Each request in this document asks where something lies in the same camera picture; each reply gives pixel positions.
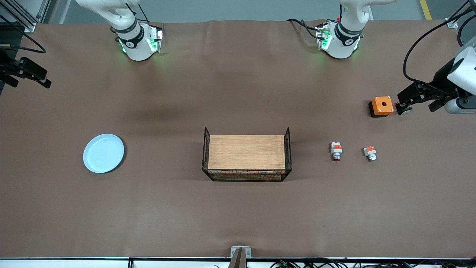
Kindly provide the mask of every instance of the light blue plate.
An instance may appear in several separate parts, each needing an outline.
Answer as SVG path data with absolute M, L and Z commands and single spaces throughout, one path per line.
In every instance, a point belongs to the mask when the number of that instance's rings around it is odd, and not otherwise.
M 113 134 L 101 134 L 84 148 L 84 165 L 94 173 L 106 173 L 118 166 L 124 157 L 124 144 Z

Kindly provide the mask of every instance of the green led light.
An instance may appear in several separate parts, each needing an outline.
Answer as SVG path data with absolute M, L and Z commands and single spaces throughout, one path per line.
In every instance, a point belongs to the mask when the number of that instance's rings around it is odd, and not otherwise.
M 150 40 L 150 39 L 147 39 L 148 43 L 149 43 L 149 47 L 150 47 L 150 50 L 155 52 L 157 51 L 157 42 L 155 42 L 153 39 Z
M 122 44 L 122 41 L 119 39 L 119 44 L 122 47 L 122 51 L 126 53 L 126 49 L 124 48 L 124 45 Z

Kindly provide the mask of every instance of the table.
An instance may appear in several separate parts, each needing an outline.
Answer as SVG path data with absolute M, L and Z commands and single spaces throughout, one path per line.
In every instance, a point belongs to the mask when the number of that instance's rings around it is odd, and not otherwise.
M 410 84 L 403 58 L 437 23 L 370 21 L 346 60 L 290 22 L 167 24 L 163 53 L 144 62 L 128 60 L 107 25 L 38 25 L 48 53 L 20 55 L 52 87 L 23 80 L 0 96 L 0 255 L 211 257 L 245 244 L 255 257 L 472 257 L 475 116 L 424 104 L 368 115 L 372 97 L 396 101 Z M 457 50 L 456 31 L 439 29 L 408 73 L 429 81 Z M 210 181 L 205 126 L 289 126 L 292 173 Z M 82 152 L 102 133 L 119 135 L 127 155 L 98 175 Z M 377 161 L 362 154 L 370 145 Z

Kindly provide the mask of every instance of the wooden board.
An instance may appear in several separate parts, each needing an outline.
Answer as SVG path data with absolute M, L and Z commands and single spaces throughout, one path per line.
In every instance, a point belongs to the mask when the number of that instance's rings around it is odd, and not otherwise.
M 283 135 L 210 135 L 209 169 L 285 169 Z

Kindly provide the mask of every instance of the wire basket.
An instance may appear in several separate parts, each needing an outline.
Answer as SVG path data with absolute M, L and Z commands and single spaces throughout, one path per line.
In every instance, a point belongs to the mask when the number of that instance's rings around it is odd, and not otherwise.
M 202 170 L 212 181 L 235 182 L 282 182 L 293 170 L 289 128 L 284 135 L 285 169 L 209 169 L 208 157 L 210 133 L 205 128 L 203 139 Z

